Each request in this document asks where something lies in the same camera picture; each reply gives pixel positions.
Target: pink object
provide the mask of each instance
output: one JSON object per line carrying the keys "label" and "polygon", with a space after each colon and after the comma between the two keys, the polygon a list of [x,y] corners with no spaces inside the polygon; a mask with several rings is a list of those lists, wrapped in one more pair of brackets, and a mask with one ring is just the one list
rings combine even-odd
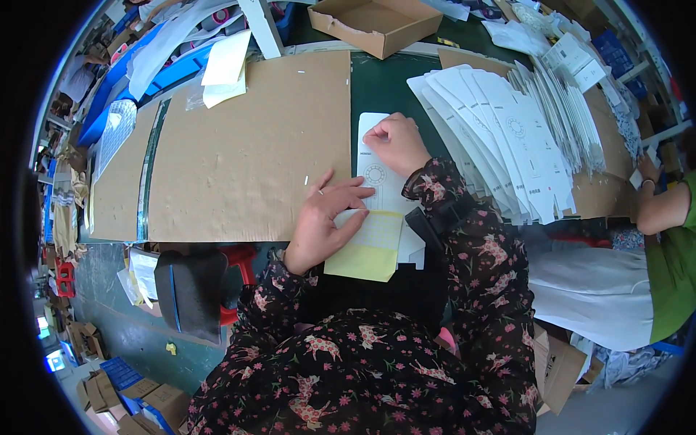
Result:
{"label": "pink object", "polygon": [[[219,18],[218,17],[219,13],[224,13],[225,17]],[[213,14],[213,21],[215,21],[217,24],[222,24],[222,23],[226,22],[228,19],[230,19],[230,12],[227,10],[227,8],[220,9]]]}
{"label": "pink object", "polygon": [[118,58],[121,57],[121,55],[126,51],[127,48],[128,48],[128,44],[126,44],[126,43],[124,42],[124,43],[121,44],[121,46],[113,53],[113,56],[111,57],[111,64],[112,64],[112,65],[113,65],[114,62],[116,62],[116,60],[117,60]]}
{"label": "pink object", "polygon": [[447,328],[440,328],[440,335],[438,335],[438,337],[445,340],[450,346],[452,353],[454,353],[453,351],[456,349],[456,347],[454,346],[454,337],[452,337],[450,330]]}

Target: white plastic sheet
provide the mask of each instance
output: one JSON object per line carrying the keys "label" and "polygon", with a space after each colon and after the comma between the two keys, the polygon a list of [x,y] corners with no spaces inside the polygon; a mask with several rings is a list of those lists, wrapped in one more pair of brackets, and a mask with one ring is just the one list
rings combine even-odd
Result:
{"label": "white plastic sheet", "polygon": [[236,0],[198,0],[192,7],[182,9],[177,17],[163,24],[162,30],[133,58],[133,73],[128,91],[137,100],[145,95],[159,70],[176,47],[189,37],[191,30],[212,13],[237,4]]}
{"label": "white plastic sheet", "polygon": [[157,287],[155,286],[155,267],[159,254],[131,248],[129,252],[129,270],[135,274],[138,288],[150,299],[157,300]]}
{"label": "white plastic sheet", "polygon": [[493,44],[515,50],[516,52],[529,54],[530,56],[543,56],[551,48],[546,36],[526,24],[509,21],[500,24],[492,21],[482,21]]}

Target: yellow paper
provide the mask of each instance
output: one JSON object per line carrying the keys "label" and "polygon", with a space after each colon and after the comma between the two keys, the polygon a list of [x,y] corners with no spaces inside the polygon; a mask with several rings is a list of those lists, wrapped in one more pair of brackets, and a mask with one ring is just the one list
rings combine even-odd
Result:
{"label": "yellow paper", "polygon": [[[336,216],[341,228],[356,210]],[[403,214],[372,210],[361,229],[324,265],[324,273],[386,283],[394,274]]]}

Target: woman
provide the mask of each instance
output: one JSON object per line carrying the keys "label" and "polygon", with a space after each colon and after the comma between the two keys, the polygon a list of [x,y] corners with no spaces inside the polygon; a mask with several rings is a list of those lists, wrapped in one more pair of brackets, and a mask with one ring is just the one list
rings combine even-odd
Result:
{"label": "woman", "polygon": [[159,24],[179,10],[181,8],[180,3],[183,1],[184,0],[123,0],[123,4],[126,6],[136,6],[140,15],[130,24],[129,28],[134,31],[141,22]]}
{"label": "woman", "polygon": [[[684,133],[680,148],[687,171],[696,168],[693,129]],[[662,168],[643,157],[638,169],[644,181],[637,225],[645,250],[530,255],[536,317],[616,351],[664,340],[696,309],[696,172],[656,195]]]}
{"label": "woman", "polygon": [[389,303],[381,309],[349,304],[294,332],[326,278],[315,267],[351,239],[368,211],[340,229],[333,218],[347,208],[365,209],[361,198],[374,193],[358,187],[362,177],[327,186],[329,170],[310,189],[287,250],[270,262],[259,285],[242,292],[227,353],[191,400],[193,435],[534,433],[533,295],[522,243],[508,237],[488,204],[466,193],[451,161],[430,158],[413,119],[395,113],[363,140],[409,178],[402,194],[427,212],[456,198],[470,206],[465,224],[443,238],[462,360],[413,320],[417,299],[401,303],[407,313]]}

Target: paper stack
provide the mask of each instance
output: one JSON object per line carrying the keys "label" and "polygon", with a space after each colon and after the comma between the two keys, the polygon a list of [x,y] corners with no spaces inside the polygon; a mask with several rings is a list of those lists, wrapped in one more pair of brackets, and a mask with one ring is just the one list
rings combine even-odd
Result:
{"label": "paper stack", "polygon": [[535,101],[469,65],[406,81],[467,181],[514,225],[575,212],[568,163]]}
{"label": "paper stack", "polygon": [[[364,187],[374,187],[374,195],[363,202],[370,210],[386,210],[406,215],[420,203],[401,196],[406,178],[398,175],[382,163],[363,142],[363,136],[388,116],[387,113],[361,113],[358,121],[358,175],[365,177]],[[423,270],[425,262],[425,242],[402,220],[401,239],[399,240],[398,264],[414,263],[416,270]]]}
{"label": "paper stack", "polygon": [[583,92],[606,74],[575,39],[563,42],[554,45],[543,60],[531,56],[533,73],[516,61],[517,69],[510,70],[507,78],[514,89],[535,101],[573,173],[583,167],[588,174],[601,173],[606,170],[604,151]]}

